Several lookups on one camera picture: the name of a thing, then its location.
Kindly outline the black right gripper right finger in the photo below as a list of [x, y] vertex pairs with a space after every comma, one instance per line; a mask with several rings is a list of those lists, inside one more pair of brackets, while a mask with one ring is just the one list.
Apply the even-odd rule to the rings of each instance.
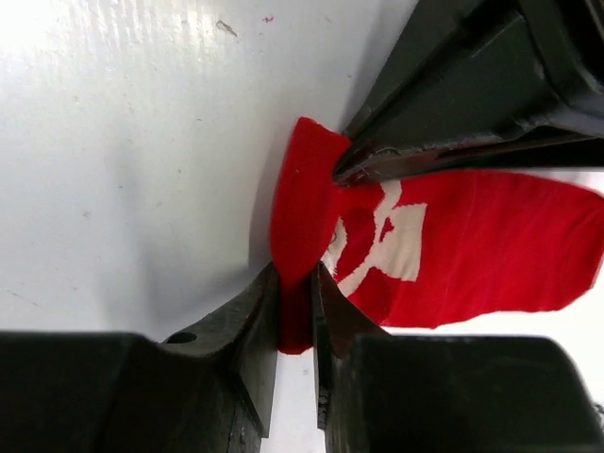
[[317, 425], [329, 452], [599, 452], [575, 365], [540, 337], [392, 335], [310, 276]]

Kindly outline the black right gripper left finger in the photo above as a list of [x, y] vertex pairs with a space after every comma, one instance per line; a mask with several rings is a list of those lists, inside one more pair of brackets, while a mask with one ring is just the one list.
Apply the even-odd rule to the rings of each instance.
[[257, 452], [277, 370], [278, 276], [265, 267], [163, 342], [126, 332], [1, 335], [5, 452]]

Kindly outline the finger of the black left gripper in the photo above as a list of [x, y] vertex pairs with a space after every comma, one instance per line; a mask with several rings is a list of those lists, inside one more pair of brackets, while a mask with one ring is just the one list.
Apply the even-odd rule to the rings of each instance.
[[360, 110], [335, 182], [603, 165], [599, 1], [420, 1]]

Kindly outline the red patterned sock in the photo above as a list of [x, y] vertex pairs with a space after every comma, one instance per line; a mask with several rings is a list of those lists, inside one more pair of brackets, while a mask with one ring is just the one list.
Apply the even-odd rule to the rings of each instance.
[[312, 345], [310, 274], [319, 263], [386, 327], [558, 311], [593, 287], [603, 259], [600, 193], [492, 170], [344, 188], [332, 171], [348, 145], [302, 117], [285, 153], [270, 226], [283, 353]]

